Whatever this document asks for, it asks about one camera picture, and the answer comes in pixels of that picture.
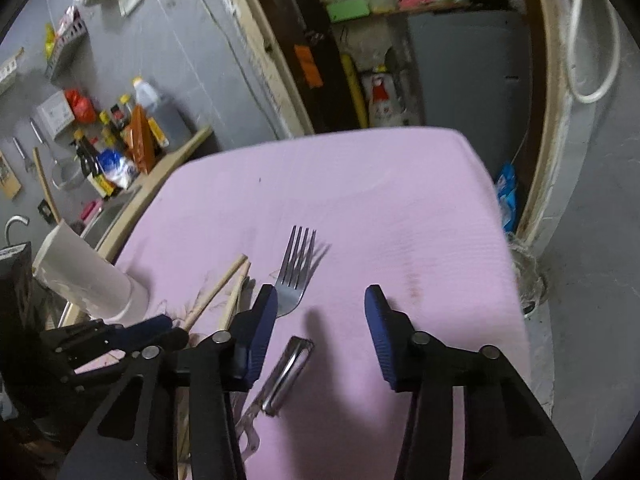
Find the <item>large oil jug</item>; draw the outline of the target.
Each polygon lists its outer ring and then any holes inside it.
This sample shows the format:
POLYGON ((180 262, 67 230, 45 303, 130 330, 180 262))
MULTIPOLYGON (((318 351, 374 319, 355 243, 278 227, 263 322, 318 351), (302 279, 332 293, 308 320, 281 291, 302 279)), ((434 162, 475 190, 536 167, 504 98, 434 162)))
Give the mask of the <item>large oil jug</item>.
POLYGON ((192 133, 174 101, 141 77, 132 80, 134 100, 146 115, 149 127, 160 148, 172 153, 191 139, 192 133))

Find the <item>dark soy sauce bottle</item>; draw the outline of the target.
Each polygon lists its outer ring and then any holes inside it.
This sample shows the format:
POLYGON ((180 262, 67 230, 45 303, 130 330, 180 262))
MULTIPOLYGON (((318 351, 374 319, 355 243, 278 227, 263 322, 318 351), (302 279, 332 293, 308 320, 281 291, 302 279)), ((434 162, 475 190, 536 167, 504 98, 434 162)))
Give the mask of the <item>dark soy sauce bottle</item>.
POLYGON ((102 198, 110 198, 116 194, 116 186, 104 176, 98 162, 99 152, 89 142, 81 129, 74 132, 76 155, 80 160, 82 174, 102 198))

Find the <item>orange sauce pouch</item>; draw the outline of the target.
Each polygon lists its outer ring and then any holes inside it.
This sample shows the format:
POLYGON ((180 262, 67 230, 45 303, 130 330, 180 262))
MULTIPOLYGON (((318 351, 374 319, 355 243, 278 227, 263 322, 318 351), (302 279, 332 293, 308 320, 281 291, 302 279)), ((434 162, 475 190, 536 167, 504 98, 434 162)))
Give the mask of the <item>orange sauce pouch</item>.
POLYGON ((149 174, 156 164, 154 138, 145 111, 139 104, 132 109, 129 139, 134 163, 142 174, 149 174))

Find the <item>pink floral tablecloth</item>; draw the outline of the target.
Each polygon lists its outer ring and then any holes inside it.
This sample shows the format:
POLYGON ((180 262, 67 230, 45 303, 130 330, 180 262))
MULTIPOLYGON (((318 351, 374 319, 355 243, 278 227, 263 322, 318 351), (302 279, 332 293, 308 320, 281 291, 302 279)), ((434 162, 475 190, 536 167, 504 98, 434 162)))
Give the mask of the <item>pink floral tablecloth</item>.
POLYGON ((314 343, 276 417, 260 416, 252 479, 389 479, 410 399, 390 390, 363 298, 388 301, 454 348, 501 349, 523 377, 529 345, 497 197, 460 133, 372 129, 203 157, 164 184, 117 258, 152 312, 189 312, 246 255, 273 281, 294 226, 314 230, 314 274, 274 326, 265 366, 290 338, 314 343))

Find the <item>metal strainer ladle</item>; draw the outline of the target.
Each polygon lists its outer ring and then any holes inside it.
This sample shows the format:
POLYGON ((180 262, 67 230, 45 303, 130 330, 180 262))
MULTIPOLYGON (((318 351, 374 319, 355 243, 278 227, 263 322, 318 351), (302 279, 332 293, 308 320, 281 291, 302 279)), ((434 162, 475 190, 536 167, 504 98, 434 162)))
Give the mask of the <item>metal strainer ladle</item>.
POLYGON ((32 131, 40 146, 44 148, 50 156, 50 173, 53 186, 62 192, 79 188, 82 182, 85 181, 79 162, 73 157, 57 158, 48 142, 44 140, 43 134, 34 118, 29 118, 29 125, 32 127, 32 131))

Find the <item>green plastic box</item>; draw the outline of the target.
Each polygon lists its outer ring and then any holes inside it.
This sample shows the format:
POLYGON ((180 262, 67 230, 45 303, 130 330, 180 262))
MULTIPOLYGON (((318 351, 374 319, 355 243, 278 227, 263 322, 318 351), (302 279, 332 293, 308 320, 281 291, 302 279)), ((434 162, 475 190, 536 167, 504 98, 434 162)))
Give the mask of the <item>green plastic box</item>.
POLYGON ((332 23, 341 23, 364 18, 370 14, 370 9, 367 0, 340 0, 328 3, 326 12, 332 23))

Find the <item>blue plastic bag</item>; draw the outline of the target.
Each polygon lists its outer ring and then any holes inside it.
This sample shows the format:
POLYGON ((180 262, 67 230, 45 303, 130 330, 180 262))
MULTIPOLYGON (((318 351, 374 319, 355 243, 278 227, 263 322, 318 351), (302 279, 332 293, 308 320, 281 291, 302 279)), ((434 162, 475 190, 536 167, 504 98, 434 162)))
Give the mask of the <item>blue plastic bag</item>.
POLYGON ((516 188, 518 179, 513 165, 506 162, 498 175, 496 192, 500 209, 501 225, 506 233, 513 233, 516 225, 516 188))

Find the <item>silver metal fork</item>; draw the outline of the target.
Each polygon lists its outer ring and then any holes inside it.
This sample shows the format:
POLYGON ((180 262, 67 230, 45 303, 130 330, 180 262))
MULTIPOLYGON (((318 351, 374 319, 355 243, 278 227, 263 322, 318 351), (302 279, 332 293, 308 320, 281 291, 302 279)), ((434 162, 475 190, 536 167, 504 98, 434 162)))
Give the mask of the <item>silver metal fork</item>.
POLYGON ((277 316, 293 312, 302 301, 310 279, 316 231, 293 226, 274 288, 278 294, 277 316))

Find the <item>wooden knife board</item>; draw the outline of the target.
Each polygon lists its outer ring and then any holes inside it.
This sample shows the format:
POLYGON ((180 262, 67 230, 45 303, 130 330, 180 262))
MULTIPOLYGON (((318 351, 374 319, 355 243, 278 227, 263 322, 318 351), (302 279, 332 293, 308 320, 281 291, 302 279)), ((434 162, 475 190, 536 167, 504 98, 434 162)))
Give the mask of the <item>wooden knife board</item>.
POLYGON ((6 156, 4 156, 2 152, 0 152, 0 188, 9 200, 14 200, 22 190, 20 180, 17 179, 17 176, 6 160, 6 156))

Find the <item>white plastic utensil holder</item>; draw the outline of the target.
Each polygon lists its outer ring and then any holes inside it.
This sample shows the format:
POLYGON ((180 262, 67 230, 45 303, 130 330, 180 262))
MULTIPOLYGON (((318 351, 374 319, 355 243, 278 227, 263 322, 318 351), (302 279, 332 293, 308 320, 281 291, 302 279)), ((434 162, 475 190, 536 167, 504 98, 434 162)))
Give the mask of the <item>white plastic utensil holder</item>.
POLYGON ((66 223, 44 239, 34 263, 35 278, 93 318, 123 326, 145 316, 149 292, 101 257, 66 223))

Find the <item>wooden chopstick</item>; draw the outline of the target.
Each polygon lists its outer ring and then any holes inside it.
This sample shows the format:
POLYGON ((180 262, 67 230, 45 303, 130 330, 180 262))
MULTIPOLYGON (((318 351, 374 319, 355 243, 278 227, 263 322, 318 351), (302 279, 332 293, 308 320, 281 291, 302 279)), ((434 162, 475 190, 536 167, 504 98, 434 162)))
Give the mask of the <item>wooden chopstick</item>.
POLYGON ((193 326, 198 322, 209 304, 222 292, 232 278, 238 278, 240 267, 246 260, 248 260, 247 255, 240 255, 239 258, 232 263, 222 278, 211 289, 209 289, 208 292, 195 301, 193 308, 186 315, 182 324, 182 328, 186 332, 190 332, 190 330, 192 330, 193 326))
POLYGON ((238 307, 243 285, 248 277, 248 271, 250 270, 250 260, 246 260, 239 270, 239 276, 236 279, 232 288, 231 294, 228 298, 224 312, 222 312, 221 318, 218 324, 218 330, 228 330, 232 318, 235 316, 236 308, 238 307))

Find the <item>white wall box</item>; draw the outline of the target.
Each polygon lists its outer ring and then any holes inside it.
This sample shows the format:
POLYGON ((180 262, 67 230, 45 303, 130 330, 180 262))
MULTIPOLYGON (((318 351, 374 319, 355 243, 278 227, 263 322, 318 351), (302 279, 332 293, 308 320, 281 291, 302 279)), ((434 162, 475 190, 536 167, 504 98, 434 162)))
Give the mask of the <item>white wall box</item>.
POLYGON ((56 139, 75 121, 75 116, 66 100, 65 93, 52 94, 37 107, 37 115, 52 139, 56 139))

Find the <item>grey metal cabinet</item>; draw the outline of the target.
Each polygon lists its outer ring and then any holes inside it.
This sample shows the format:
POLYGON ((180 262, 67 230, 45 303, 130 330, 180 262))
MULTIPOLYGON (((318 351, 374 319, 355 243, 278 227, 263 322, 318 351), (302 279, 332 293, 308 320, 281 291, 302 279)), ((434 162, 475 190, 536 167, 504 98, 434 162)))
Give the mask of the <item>grey metal cabinet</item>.
POLYGON ((528 128, 529 33, 515 11, 408 18, 425 121, 461 132, 496 178, 528 128))

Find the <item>blue white seasoning bag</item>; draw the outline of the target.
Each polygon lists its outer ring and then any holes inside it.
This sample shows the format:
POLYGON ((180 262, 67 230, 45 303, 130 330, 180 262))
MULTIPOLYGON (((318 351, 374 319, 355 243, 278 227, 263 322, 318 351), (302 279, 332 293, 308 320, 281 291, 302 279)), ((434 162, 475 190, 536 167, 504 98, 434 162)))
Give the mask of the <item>blue white seasoning bag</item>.
POLYGON ((98 163, 107 180, 123 190, 128 190, 137 179, 138 168, 134 162, 111 148, 98 155, 98 163))

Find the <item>grey wall spice rack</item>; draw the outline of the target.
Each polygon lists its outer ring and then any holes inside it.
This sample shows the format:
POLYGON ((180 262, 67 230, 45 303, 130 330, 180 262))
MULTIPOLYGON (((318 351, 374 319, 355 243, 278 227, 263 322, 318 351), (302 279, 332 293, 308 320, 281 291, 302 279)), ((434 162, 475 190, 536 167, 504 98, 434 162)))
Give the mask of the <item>grey wall spice rack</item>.
POLYGON ((69 6, 58 26, 47 29, 46 40, 46 77, 50 81, 58 79, 64 70, 72 64, 81 41, 88 35, 85 21, 77 6, 69 6))

